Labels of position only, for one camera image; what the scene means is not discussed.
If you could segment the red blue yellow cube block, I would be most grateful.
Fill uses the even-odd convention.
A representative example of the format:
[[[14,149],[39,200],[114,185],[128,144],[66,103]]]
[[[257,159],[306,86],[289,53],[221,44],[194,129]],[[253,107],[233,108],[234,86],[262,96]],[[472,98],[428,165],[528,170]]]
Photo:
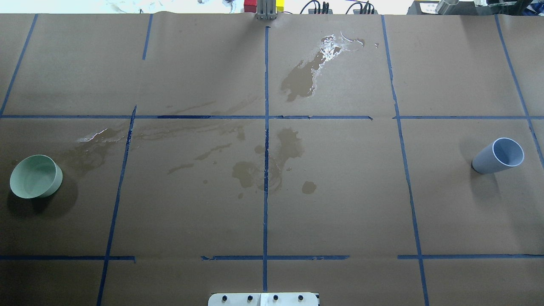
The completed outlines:
[[[274,4],[276,10],[283,11],[285,0],[243,0],[245,12],[259,12],[266,4]]]

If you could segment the blue plastic cup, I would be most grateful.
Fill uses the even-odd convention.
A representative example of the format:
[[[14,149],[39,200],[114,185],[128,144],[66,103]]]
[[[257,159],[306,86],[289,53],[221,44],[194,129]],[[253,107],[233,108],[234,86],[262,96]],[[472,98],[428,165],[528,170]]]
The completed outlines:
[[[511,138],[497,138],[472,159],[471,167],[480,174],[492,174],[515,168],[524,161],[521,145]]]

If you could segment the crumpled white tissue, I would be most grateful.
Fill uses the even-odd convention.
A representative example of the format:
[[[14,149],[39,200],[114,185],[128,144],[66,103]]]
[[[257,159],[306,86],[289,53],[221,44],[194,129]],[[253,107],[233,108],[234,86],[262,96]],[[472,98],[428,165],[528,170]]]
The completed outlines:
[[[105,4],[119,14],[152,14],[164,7],[163,0],[105,0]]]

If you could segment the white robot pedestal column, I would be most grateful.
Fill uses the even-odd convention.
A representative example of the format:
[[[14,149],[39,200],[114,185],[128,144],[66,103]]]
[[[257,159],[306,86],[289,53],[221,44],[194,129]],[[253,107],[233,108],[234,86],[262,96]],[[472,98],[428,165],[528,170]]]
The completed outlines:
[[[319,306],[313,292],[218,293],[208,299],[208,306]]]

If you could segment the small metal cylinder weight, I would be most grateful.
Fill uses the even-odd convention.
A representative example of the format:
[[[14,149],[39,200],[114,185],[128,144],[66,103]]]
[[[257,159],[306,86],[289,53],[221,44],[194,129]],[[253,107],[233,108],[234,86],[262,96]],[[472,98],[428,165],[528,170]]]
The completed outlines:
[[[459,0],[439,0],[435,8],[438,15],[454,15]]]

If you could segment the aluminium frame post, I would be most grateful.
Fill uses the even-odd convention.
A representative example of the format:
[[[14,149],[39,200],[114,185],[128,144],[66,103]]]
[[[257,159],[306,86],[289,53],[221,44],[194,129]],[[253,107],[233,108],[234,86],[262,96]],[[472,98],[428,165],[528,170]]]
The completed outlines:
[[[277,18],[278,12],[274,6],[274,4],[266,4],[266,7],[264,9],[260,9],[259,12],[256,13],[256,19],[258,20],[274,20]]]

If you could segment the black electronics board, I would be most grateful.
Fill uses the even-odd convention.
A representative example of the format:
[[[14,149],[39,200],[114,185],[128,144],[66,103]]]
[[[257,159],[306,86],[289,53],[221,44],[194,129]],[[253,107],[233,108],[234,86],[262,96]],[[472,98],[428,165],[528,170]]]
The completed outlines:
[[[377,15],[378,12],[375,6],[369,1],[351,0],[350,6],[348,6],[345,14],[353,15]]]
[[[309,0],[309,2],[302,7],[299,14],[330,15],[333,14],[333,12],[329,2],[325,0]]]

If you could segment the mint green bowl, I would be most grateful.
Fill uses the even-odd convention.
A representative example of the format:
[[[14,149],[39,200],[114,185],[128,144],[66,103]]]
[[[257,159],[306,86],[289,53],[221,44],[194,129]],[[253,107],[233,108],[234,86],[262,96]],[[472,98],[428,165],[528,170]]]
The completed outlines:
[[[22,199],[46,198],[62,184],[63,172],[59,165],[46,155],[33,155],[23,159],[11,173],[12,193]]]

